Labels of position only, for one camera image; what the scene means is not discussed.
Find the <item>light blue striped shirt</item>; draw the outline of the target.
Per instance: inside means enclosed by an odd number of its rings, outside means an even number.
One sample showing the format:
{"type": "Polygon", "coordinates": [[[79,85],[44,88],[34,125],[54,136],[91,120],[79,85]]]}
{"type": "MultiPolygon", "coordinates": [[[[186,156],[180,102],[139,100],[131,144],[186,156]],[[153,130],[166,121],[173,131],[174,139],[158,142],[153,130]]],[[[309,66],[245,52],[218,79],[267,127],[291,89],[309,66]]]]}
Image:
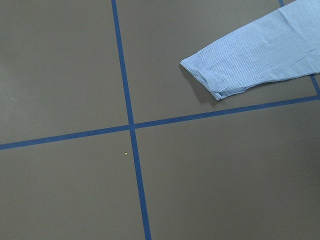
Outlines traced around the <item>light blue striped shirt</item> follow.
{"type": "Polygon", "coordinates": [[[296,0],[181,61],[216,100],[320,72],[320,3],[296,0]]]}

